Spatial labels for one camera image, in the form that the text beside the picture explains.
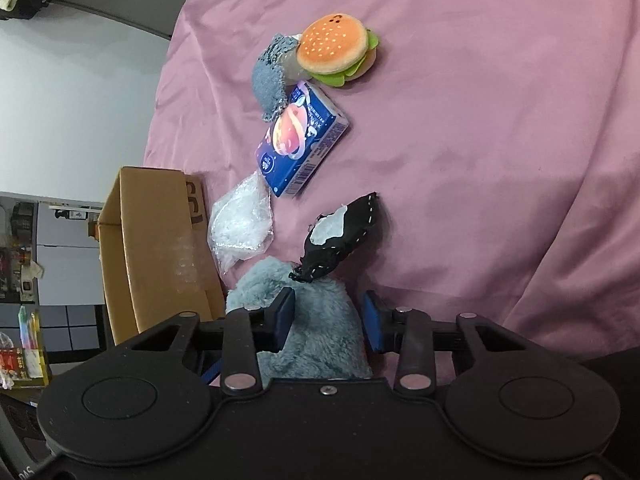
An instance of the circular mount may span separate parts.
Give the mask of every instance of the circular mount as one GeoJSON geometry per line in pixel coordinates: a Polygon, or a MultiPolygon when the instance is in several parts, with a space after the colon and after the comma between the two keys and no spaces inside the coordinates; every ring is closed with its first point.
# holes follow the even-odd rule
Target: circular mount
{"type": "Polygon", "coordinates": [[[602,450],[620,416],[618,398],[601,377],[531,350],[490,352],[451,383],[445,410],[479,449],[527,463],[602,450]]]}
{"type": "Polygon", "coordinates": [[[38,422],[56,451],[123,466],[170,454],[209,417],[210,392],[167,352],[106,352],[53,381],[38,422]]]}
{"type": "Polygon", "coordinates": [[[82,405],[99,418],[133,418],[151,408],[158,399],[153,384],[131,377],[112,377],[89,386],[82,405]]]}

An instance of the black fabric toy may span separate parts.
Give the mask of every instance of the black fabric toy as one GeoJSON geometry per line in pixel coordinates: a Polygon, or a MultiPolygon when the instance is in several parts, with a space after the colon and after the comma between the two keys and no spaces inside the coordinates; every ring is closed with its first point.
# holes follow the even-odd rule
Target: black fabric toy
{"type": "Polygon", "coordinates": [[[378,221],[378,195],[361,196],[329,216],[318,218],[305,240],[305,255],[289,277],[311,283],[335,269],[366,239],[378,221]]]}

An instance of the cardboard box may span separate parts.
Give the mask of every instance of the cardboard box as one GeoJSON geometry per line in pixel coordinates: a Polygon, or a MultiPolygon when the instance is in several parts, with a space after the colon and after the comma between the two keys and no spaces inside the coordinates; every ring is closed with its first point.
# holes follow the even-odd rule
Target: cardboard box
{"type": "Polygon", "coordinates": [[[98,218],[104,295],[116,344],[185,310],[224,316],[199,179],[122,168],[98,218]]]}

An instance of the hamburger plush toy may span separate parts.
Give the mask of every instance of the hamburger plush toy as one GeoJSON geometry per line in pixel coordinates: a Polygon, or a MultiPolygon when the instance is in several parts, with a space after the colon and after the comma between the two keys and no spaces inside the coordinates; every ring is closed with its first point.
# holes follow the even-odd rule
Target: hamburger plush toy
{"type": "Polygon", "coordinates": [[[309,74],[329,86],[363,75],[376,60],[378,37],[348,14],[328,14],[302,34],[297,59],[309,74]]]}

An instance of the blue carton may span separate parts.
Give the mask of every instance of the blue carton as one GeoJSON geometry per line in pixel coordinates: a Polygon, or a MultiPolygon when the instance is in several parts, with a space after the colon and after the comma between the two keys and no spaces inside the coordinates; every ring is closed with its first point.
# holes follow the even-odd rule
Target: blue carton
{"type": "Polygon", "coordinates": [[[255,152],[275,195],[295,196],[348,126],[344,114],[320,89],[299,82],[255,152]]]}

